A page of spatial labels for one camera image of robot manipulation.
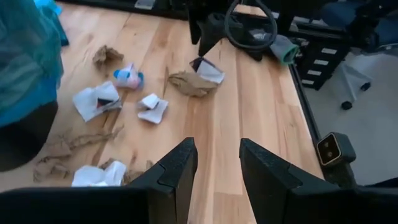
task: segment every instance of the gray carpet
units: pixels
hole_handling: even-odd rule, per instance
[[[348,100],[335,75],[320,91],[305,89],[322,136],[330,131],[347,134],[357,159],[352,168],[358,184],[372,184],[398,177],[398,57],[350,56],[348,63],[372,76],[372,87],[358,95],[349,111],[340,109]]]

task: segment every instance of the black cable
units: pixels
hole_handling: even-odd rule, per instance
[[[266,14],[267,18],[271,22],[272,33],[271,33],[271,36],[268,38],[268,40],[266,40],[266,42],[264,44],[262,44],[262,45],[245,45],[245,44],[240,44],[238,41],[236,41],[233,38],[233,36],[229,30],[229,20],[231,19],[231,14],[234,11],[235,7],[238,5],[239,0],[234,0],[233,3],[231,4],[231,6],[226,11],[225,20],[224,20],[224,30],[225,30],[226,37],[228,38],[228,40],[231,42],[231,44],[234,47],[244,49],[244,50],[263,51],[266,48],[268,48],[275,41],[276,36],[278,34],[278,26],[276,24],[274,15],[272,15],[272,11],[265,4],[263,4],[261,2],[261,0],[255,0],[255,1],[258,3],[260,9]]]

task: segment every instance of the chair wheel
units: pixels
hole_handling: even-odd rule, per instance
[[[363,85],[361,86],[361,90],[362,90],[362,91],[366,91],[366,90],[368,90],[370,87],[371,87],[371,83],[368,82],[368,83],[365,83],[365,84],[363,84]]]
[[[352,107],[353,107],[353,104],[351,102],[349,102],[349,101],[343,102],[341,104],[341,109],[343,109],[343,110],[349,110]]]

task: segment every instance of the wooden tabletop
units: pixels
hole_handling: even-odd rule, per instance
[[[198,170],[190,206],[192,224],[255,223],[238,157],[241,138],[250,138],[322,177],[288,67],[267,58],[256,62],[222,40],[205,58],[226,73],[224,82],[213,95],[189,98],[165,85],[166,67],[170,73],[190,70],[188,63],[197,57],[198,46],[191,44],[187,22],[69,4],[62,7],[60,20],[70,46],[62,51],[65,74],[50,135],[72,128],[71,134],[77,136],[124,125],[115,140],[80,149],[69,160],[71,170],[86,164],[97,166],[110,157],[144,170],[148,159],[158,161],[185,137],[193,136]],[[146,84],[142,91],[119,91],[124,102],[120,112],[85,123],[72,97],[107,80],[92,63],[94,53],[104,44],[124,54],[124,64],[134,62],[144,72]],[[169,101],[159,125],[137,117],[134,104],[150,93]],[[27,165],[0,173],[0,190],[71,184],[72,178],[34,184],[32,169],[41,157],[42,152]]]

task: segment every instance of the small camera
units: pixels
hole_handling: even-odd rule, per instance
[[[318,142],[316,150],[320,163],[324,167],[351,163],[356,159],[354,148],[345,134],[327,134]]]

